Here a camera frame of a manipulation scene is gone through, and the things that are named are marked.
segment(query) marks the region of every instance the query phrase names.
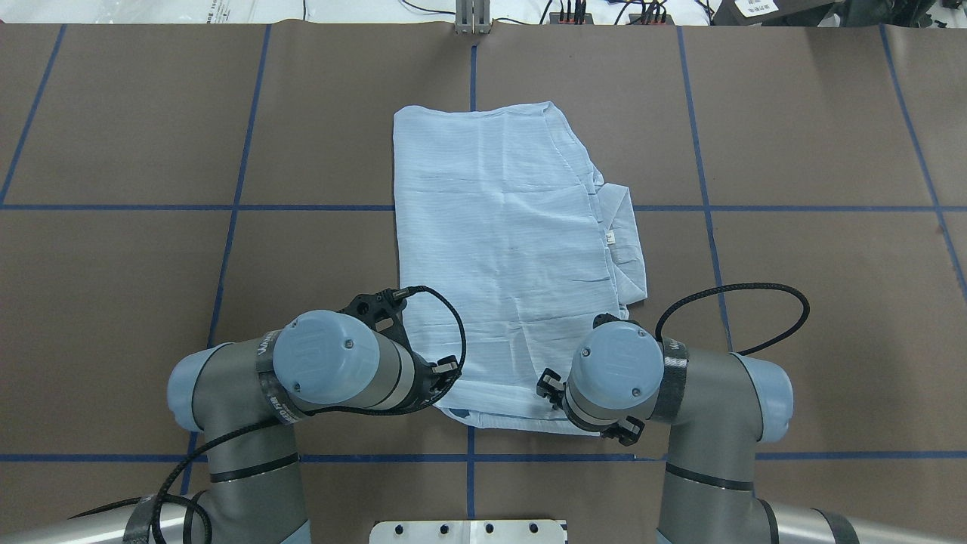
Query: black band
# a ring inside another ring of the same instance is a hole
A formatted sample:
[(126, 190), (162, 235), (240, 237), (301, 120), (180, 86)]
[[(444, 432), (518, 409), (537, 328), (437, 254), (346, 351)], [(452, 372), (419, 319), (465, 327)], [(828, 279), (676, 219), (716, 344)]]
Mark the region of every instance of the black band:
[(124, 527), (124, 544), (148, 544), (151, 535), (151, 512), (154, 509), (153, 495), (142, 497), (128, 518)]
[(671, 423), (678, 415), (678, 408), (685, 396), (685, 382), (688, 379), (689, 349), (676, 340), (662, 341), (664, 352), (664, 374), (661, 376), (659, 395), (655, 399), (655, 409), (649, 419)]
[(826, 518), (826, 523), (830, 524), (835, 544), (860, 544), (860, 537), (856, 535), (853, 524), (844, 516), (835, 512), (825, 512), (819, 508), (813, 508), (813, 510), (822, 514)]
[[(203, 489), (191, 496), (191, 503), (198, 504), (198, 499), (205, 495), (207, 489)], [(185, 522), (182, 524), (182, 542), (191, 542), (191, 522), (194, 520), (194, 510), (185, 508)]]
[(262, 395), (265, 396), (266, 402), (275, 411), (278, 421), (284, 425), (292, 425), (308, 418), (308, 415), (295, 407), (292, 398), (289, 397), (289, 392), (282, 387), (276, 377), (272, 354), (276, 348), (279, 332), (281, 331), (274, 330), (265, 333), (262, 341), (258, 343), (258, 349), (255, 351), (255, 371), (258, 373), (258, 383), (262, 387)]
[(229, 470), (227, 472), (216, 472), (215, 474), (209, 476), (209, 481), (211, 481), (213, 484), (217, 484), (227, 482), (228, 480), (241, 480), (242, 478), (257, 476), (277, 468), (288, 467), (289, 465), (298, 462), (299, 454), (293, 453), (292, 455), (286, 455), (281, 459), (276, 459), (274, 461), (256, 465), (254, 467), (239, 468), (238, 470)]
[(765, 500), (760, 499), (759, 502), (766, 510), (766, 519), (769, 520), (769, 541), (772, 544), (779, 544), (779, 524), (776, 523), (776, 512)]
[(739, 480), (726, 480), (724, 478), (716, 478), (708, 474), (703, 474), (701, 472), (692, 472), (685, 468), (676, 467), (671, 463), (665, 463), (665, 472), (673, 476), (678, 476), (680, 478), (685, 478), (686, 480), (691, 480), (693, 482), (698, 482), (700, 484), (705, 484), (713, 487), (720, 487), (722, 489), (731, 489), (733, 491), (752, 491), (752, 482), (742, 482)]

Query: light blue joint cap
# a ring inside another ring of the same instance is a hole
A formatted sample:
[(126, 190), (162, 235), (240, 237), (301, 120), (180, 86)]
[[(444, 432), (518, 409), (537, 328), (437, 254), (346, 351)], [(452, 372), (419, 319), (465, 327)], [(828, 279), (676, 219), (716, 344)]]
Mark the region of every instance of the light blue joint cap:
[(601, 408), (628, 409), (658, 392), (663, 374), (664, 357), (652, 335), (634, 323), (611, 321), (577, 348), (568, 382)]
[(290, 394), (318, 405), (336, 405), (372, 382), (379, 368), (379, 344), (355, 317), (313, 310), (278, 333), (273, 366)]
[(191, 400), (194, 398), (194, 385), (198, 381), (198, 375), (205, 363), (222, 346), (228, 346), (230, 342), (219, 344), (214, 348), (205, 349), (198, 353), (192, 353), (185, 357), (171, 371), (171, 378), (168, 379), (168, 409), (175, 414), (175, 421), (181, 425), (182, 429), (201, 433), (201, 427), (194, 421), (194, 410), (191, 409)]
[(759, 408), (762, 410), (762, 439), (759, 441), (780, 441), (789, 430), (789, 420), (792, 419), (792, 381), (776, 363), (732, 354), (746, 366), (755, 386), (755, 394), (759, 397)]
[(308, 533), (308, 520), (295, 532), (285, 537), (280, 544), (312, 544), (312, 537)]

